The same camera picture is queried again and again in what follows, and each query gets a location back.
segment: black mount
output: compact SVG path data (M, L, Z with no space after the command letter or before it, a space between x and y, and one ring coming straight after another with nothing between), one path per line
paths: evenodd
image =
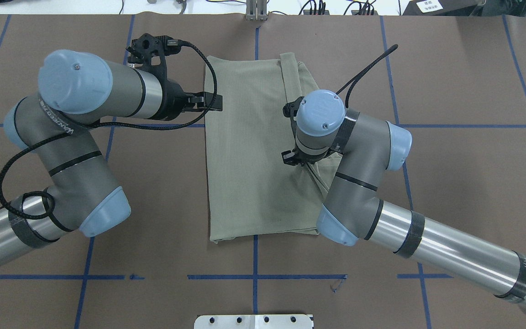
M292 133L294 134L294 142L296 139L296 127L297 127L297 123L294 118L298 114L301 100L303 100L303 96L300 96L297 100L293 102L285 104L284 108L282 109L282 112L284 113L284 117L289 118L290 120L291 127L292 127ZM308 154L300 152L298 146L296 145L296 147L293 150L287 150L287 151L281 152L281 159L284 161L284 164L286 165L303 166L306 163L318 162L321 159L326 158L332 153L333 151L329 150L328 152L325 152L324 154L319 154L318 156L309 156Z
M163 96L161 106L157 113L151 117L152 120L169 121L176 118L182 112L202 112L212 99L210 92L184 92L182 87L171 79L168 79L168 68L165 63L165 56L178 54L182 50L182 40L174 39L170 36L154 37L144 33L138 39L131 41L131 46L127 47L130 53L127 62L140 64L136 69L154 75L162 86ZM159 57L159 64L152 65L152 58ZM223 110L223 97L217 95L216 101L210 110Z

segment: light blue joint cap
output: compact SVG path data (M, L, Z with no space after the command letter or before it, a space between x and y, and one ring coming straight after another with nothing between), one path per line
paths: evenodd
M338 130L346 108L338 95L330 90L315 90L301 100L296 116L298 128L308 136L323 137Z
M38 89L44 102L69 114L96 110L112 88L109 65L94 54L56 50L46 57L38 73Z
M393 125L389 121L387 121L387 124L389 125L389 135L391 137L391 152L389 154L387 170L395 171L403 166L405 159L409 156L413 137L411 137L409 131L402 127Z
M341 245L354 246L358 241L358 238L342 225L324 205L320 210L316 226L320 234Z
M27 145L21 140L15 127L15 110L17 110L18 105L19 102L6 114L4 119L4 132L12 143L16 144L21 150L25 150Z
M131 207L123 187L119 186L96 206L79 229L86 237L94 237L125 221L130 214Z

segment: black cable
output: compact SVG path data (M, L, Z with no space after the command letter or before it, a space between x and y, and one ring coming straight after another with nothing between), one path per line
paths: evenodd
M46 218L46 217L48 217L48 216L50 216L52 214L52 211L54 211L54 207L55 207L56 203L54 202L54 198L48 192L44 192L44 191L33 191L33 192L28 192L28 193L25 194L25 196L41 196L42 198L48 199L50 207L43 214L41 214L41 215L29 215L29 214L26 214L25 212L23 212L23 211L21 211L19 209L13 208L11 206L11 204L9 204L9 202L7 202L7 200L5 199L5 196L4 196L4 191L3 191L4 178L5 178L5 175L8 173L9 169L11 168L11 166L13 165L13 163L16 162L17 160L19 160L19 158L21 158L22 156L25 156L26 154L28 154L29 152L39 148L40 146L44 146L44 145L46 145L46 144L48 144L50 142L54 142L55 140L58 140L58 139L61 139L61 138L64 138L64 137L69 137L69 136L70 136L70 134L68 134L68 133L61 133L60 135L56 135L54 137L47 138L47 139L42 140L41 142L38 142L38 143L36 143L36 144L34 144L32 146L29 146L25 150L19 152L18 154L15 154L15 156L13 156L11 159L9 159L9 161L4 165L4 168L1 169L1 172L0 172L0 204L3 206L3 208L7 209L9 212L11 212L12 214L14 214L16 216L19 216L19 217L22 217L22 218L25 218L25 219L42 219L42 218Z
M371 64L369 64L367 67L365 67L362 71L360 71L355 77L353 77L350 81L348 81L336 94L340 94L340 92L346 88L347 85L352 83L350 85L350 88L348 88L348 92L346 93L346 98L344 100L344 106L348 108L348 100L350 99L350 95L352 94L352 90L354 89L354 86L357 85L357 82L360 81L360 79L370 70L373 66L376 65L376 63L380 62L383 58L387 57L389 54L394 52L399 47L398 44L393 44L389 49L387 49L384 53L382 53L376 60L374 60Z
M216 74L215 69L213 69L211 63L208 61L206 56L198 49L197 46L194 46L193 44L189 43L188 41L179 41L180 46L184 47L190 47L194 49L194 51L202 58L202 60L206 63L206 66L208 69L210 69L210 72L212 73L212 84L214 86L213 92L212 92L212 99L209 102L209 104L206 106L206 110L204 110L196 119L182 123L181 125L175 125L170 127L151 127L151 126L142 126L142 125L134 125L133 123L125 123L125 122L100 122L100 123L94 123L92 125L89 125L88 127L94 129L98 127L111 127L111 126L117 126L117 127L129 127L129 128L135 128L135 129L145 129L145 130L159 130L159 131L165 131L165 130L174 130L174 129L180 129L184 127L188 127L189 125L193 125L194 123L197 123L200 119L204 118L206 113L212 108L212 106L215 104L216 97L217 97L217 89L218 89L218 83L216 81Z
M216 81L215 69L212 67L211 63L208 61L208 58L206 58L206 56L200 51L200 49L198 49L197 46L189 43L188 41L184 41L184 40L178 40L178 41L179 41L179 45L180 46L192 48L202 58L202 60L204 60L204 62L206 63L206 66L208 67L208 69L210 69L210 72L212 73L212 83L213 83L213 86L214 86L213 87L213 92L212 92L212 99L209 102L209 104L206 106L206 109L198 117L196 117L196 119L194 119L192 121L189 121L187 123L183 123L181 125L175 125L175 126L171 126L171 127L147 127L147 126L134 125L134 124L131 124L131 123L124 123L124 122L100 122L100 123L94 123L94 124L86 126L86 127L90 128L90 129L95 129L97 127L119 126L119 127L131 127L131 128L135 128L135 129L166 131L166 130L174 130L174 129L180 129L180 128L188 127L189 125L193 125L194 123L196 123L200 119L204 118L206 113L215 104L215 101L216 101L216 98L217 98L218 83ZM68 137L68 136L70 136L70 134L68 134L68 133L61 133L60 135L56 135L54 137L47 138L47 139L42 140L41 142L38 142L38 143L36 143L36 144L34 144L32 146L29 146L25 150L19 152L18 154L15 154L15 156L13 156L11 159L9 159L9 161L4 165L3 169L0 172L0 204L3 206L3 208L7 209L9 212L11 212L12 214L14 214L16 216L19 216L19 217L22 217L22 218L25 218L25 219L42 219L42 218L46 218L46 217L49 217L50 215L52 215L52 212L54 211L54 207L56 206L56 203L54 201L54 197L52 195L50 195L48 192L44 192L44 191L33 191L33 192L28 192L28 193L24 194L24 197L27 197L27 196L41 196L42 198L48 199L48 204L50 206L46 210L46 212L44 212L43 214L40 214L40 215L29 215L29 214L26 214L25 212L23 212L22 210L13 208L11 206L11 204L9 202L7 202L7 200L5 199L5 196L4 196L4 193L3 193L4 178L5 178L5 175L7 175L8 171L11 168L11 166L13 165L13 163L15 163L22 156L24 156L24 155L28 154L29 152L39 148L40 146L44 146L44 145L46 145L46 144L48 144L50 142L54 142L55 140L58 140L58 139L61 139L61 138L65 138L65 137Z
M351 1L350 4L348 4L348 7L346 7L344 13L342 14L342 16L346 15L346 13L348 12L348 9L350 8L350 6L352 6L353 4L358 4L358 11L360 12L361 11L361 6L363 5L362 2L358 2L358 1Z
M206 2L238 2L240 4L246 5L247 3L239 0L206 0Z
M311 3L314 3L314 6L316 5L316 0L307 0L307 2L305 2L305 4L303 4L303 6L301 6L301 10L300 12L298 13L298 15L301 15L301 13L303 13L303 9L305 8L305 6L307 6L307 4L310 4L310 14L311 14Z

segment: folded cloth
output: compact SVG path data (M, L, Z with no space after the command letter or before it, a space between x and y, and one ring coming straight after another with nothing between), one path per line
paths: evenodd
M215 69L222 112L206 115L210 240L266 233L317 234L316 219L340 155L311 166L288 166L294 148L282 108L318 86L292 53L279 60L227 61ZM213 90L206 70L205 90Z

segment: blue tape grid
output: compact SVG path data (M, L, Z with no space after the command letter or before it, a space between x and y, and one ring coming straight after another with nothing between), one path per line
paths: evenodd
M9 21L11 20L12 15L8 15L7 19L4 24L4 28L2 30L1 36L0 36L0 47L3 42L5 33L7 31ZM511 55L513 57L513 63L515 66L515 69L517 71L519 80L521 82L521 86L523 89L523 92L525 94L526 98L526 83L524 81L524 78L522 76L520 67L518 65L517 56L514 52L513 48L513 42L511 40L510 32L509 32L509 24L506 19L506 16L503 15L503 25L505 26L505 33L507 37L507 42L509 44L509 49L511 52ZM133 24L134 24L135 16L133 15L131 17L130 27L129 27L129 35L127 37L127 42L129 43L129 40L131 39L132 31L133 31ZM380 17L380 26L381 26L381 32L382 32L382 38L383 38L383 46L384 50L388 48L387 41L386 41L386 33L385 33L385 27L384 27L384 20L383 17ZM126 63L127 54L125 54L123 59L123 64ZM255 30L255 60L259 59L259 27ZM397 100L395 96L395 89L393 87L393 76L391 73L391 65L390 65L390 59L389 57L386 58L386 65L387 65L387 73L389 77L389 87L390 87L390 93L391 93L391 100L393 104L393 112L395 116L395 123L399 125L400 127L406 127L406 128L519 128L524 129L526 128L526 125L470 125L470 124L403 124L399 122L399 113L397 110ZM151 127L169 127L173 124L147 124ZM190 127L204 127L203 124L195 124L191 125ZM111 127L110 133L109 133L109 143L107 145L107 152L106 152L106 160L109 160L110 150L111 150L111 144L113 140L113 134L115 133L115 128L118 127ZM409 176L407 173L407 165L403 164L403 176L405 178L405 189L407 192L407 197L409 199L409 204L411 209L413 210L413 199L411 198L411 186L409 184ZM89 242L89 248L86 256L86 264L85 264L85 270L83 275L0 275L0 280L81 280L82 286L81 286L81 296L79 298L79 308L77 310L77 316L75 319L75 329L79 327L80 317L82 313L82 307L84 304L84 297L86 293L86 282L89 280L124 280L124 275L90 275L89 269L90 269L90 261L92 259L92 250L94 247L94 238L90 238ZM424 304L424 312L426 316L426 326L428 329L431 329L431 319L430 319L430 310L428 306L427 301L427 292L426 292L426 282L425 279L448 279L451 278L451 276L445 274L445 273L424 273L422 264L418 263L418 273L404 273L404 274L398 274L397 279L419 279L420 285L421 285L421 293L422 293L422 299ZM343 274L336 274L336 275L260 275L258 274L258 236L255 235L253 237L253 274L252 275L188 275L189 280L252 280L253 281L253 311L255 314L257 314L258 306L257 306L257 283L259 280L299 280L299 279L319 279L319 280L325 280L325 279L340 279L345 280L347 278L347 275ZM130 280L143 280L144 277L138 276L138 275L131 275L129 277Z

